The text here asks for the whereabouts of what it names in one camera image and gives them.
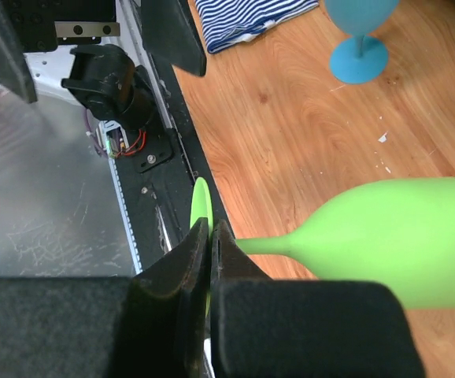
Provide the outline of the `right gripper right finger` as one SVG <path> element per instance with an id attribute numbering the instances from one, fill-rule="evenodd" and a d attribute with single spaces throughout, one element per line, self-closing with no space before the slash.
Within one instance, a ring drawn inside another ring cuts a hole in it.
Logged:
<path id="1" fill-rule="evenodd" d="M 211 356 L 218 377 L 422 377 L 404 310 L 378 283 L 274 280 L 213 231 Z"/>

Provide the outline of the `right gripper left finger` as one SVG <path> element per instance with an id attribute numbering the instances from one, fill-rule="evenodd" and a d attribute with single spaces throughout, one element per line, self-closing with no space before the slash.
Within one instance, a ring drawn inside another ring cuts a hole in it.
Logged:
<path id="1" fill-rule="evenodd" d="M 209 225 L 135 277 L 0 278 L 0 377 L 198 377 Z"/>

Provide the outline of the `light green wine glass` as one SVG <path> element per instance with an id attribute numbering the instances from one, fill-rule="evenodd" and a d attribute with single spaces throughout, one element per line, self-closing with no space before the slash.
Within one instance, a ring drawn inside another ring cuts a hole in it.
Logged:
<path id="1" fill-rule="evenodd" d="M 322 280 L 381 283 L 408 309 L 455 309 L 455 177 L 362 184 L 290 233 L 235 244 L 292 258 Z"/>

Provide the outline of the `blue wine glass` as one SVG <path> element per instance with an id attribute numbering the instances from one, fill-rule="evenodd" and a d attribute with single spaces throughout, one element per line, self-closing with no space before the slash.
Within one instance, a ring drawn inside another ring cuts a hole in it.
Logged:
<path id="1" fill-rule="evenodd" d="M 343 83 L 363 84 L 386 68 L 389 53 L 384 43 L 370 36 L 396 9 L 398 0 L 329 0 L 325 7 L 333 24 L 350 37 L 331 54 L 329 68 Z"/>

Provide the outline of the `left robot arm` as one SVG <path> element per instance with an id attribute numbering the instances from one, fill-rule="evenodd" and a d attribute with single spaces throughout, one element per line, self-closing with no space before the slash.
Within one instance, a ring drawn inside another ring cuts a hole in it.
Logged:
<path id="1" fill-rule="evenodd" d="M 139 34 L 146 52 L 193 75 L 204 76 L 206 56 L 185 1 L 142 1 Z M 114 1 L 0 1 L 0 85 L 27 103 L 37 101 L 26 53 L 49 53 L 76 43 L 72 70 L 61 80 L 99 120 L 127 130 L 142 128 L 154 101 L 141 68 L 123 48 L 102 44 L 120 35 Z"/>

